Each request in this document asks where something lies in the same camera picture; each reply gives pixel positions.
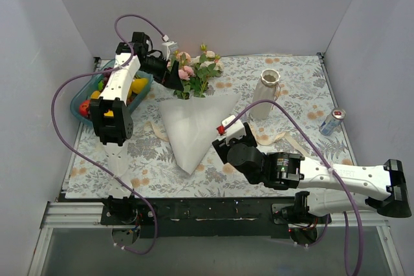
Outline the pink flower bouquet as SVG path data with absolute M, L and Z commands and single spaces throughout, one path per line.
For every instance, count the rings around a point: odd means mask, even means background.
M 173 95 L 179 99 L 188 100 L 191 96 L 204 98 L 210 80 L 221 76 L 224 71 L 220 55 L 209 50 L 204 43 L 200 45 L 200 51 L 201 54 L 197 57 L 179 50 L 172 53 L 169 68 L 172 68 L 173 61 L 179 63 L 179 78 L 184 88 L 173 91 Z

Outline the cream printed ribbon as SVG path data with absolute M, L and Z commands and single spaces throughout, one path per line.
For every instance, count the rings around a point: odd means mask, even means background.
M 277 133 L 274 137 L 268 136 L 266 134 L 257 134 L 257 131 L 254 129 L 253 125 L 249 125 L 250 130 L 253 133 L 256 142 L 262 146 L 273 145 L 280 140 L 286 140 L 296 151 L 302 154 L 305 157 L 311 157 L 311 154 L 305 150 L 305 148 L 295 140 L 289 132 Z M 145 131 L 151 131 L 154 136 L 162 141 L 169 142 L 169 138 L 166 133 L 162 132 L 159 127 L 157 127 L 153 122 L 146 122 L 144 125 Z

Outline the white wrapping paper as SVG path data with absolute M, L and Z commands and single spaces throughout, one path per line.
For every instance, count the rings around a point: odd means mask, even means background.
M 160 103 L 160 115 L 177 165 L 191 175 L 217 137 L 217 127 L 229 117 L 238 94 L 170 99 Z

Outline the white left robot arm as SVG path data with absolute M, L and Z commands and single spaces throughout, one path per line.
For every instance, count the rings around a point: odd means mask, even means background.
M 183 91 L 179 78 L 179 62 L 168 68 L 165 56 L 150 51 L 151 40 L 143 32 L 134 32 L 129 43 L 119 43 L 116 49 L 116 71 L 109 76 L 107 85 L 98 99 L 89 104 L 95 135 L 99 137 L 111 172 L 109 196 L 127 198 L 133 189 L 128 173 L 127 141 L 133 134 L 133 120 L 127 108 L 129 88 L 140 70 L 152 75 L 155 81 L 167 89 Z

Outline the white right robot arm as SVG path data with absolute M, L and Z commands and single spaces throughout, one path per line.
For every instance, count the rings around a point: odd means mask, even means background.
M 237 122 L 212 143 L 224 164 L 242 173 L 249 184 L 286 191 L 297 189 L 294 204 L 278 213 L 288 223 L 347 211 L 373 210 L 389 218 L 409 218 L 408 188 L 400 160 L 383 165 L 348 166 L 296 153 L 263 153 L 247 123 Z

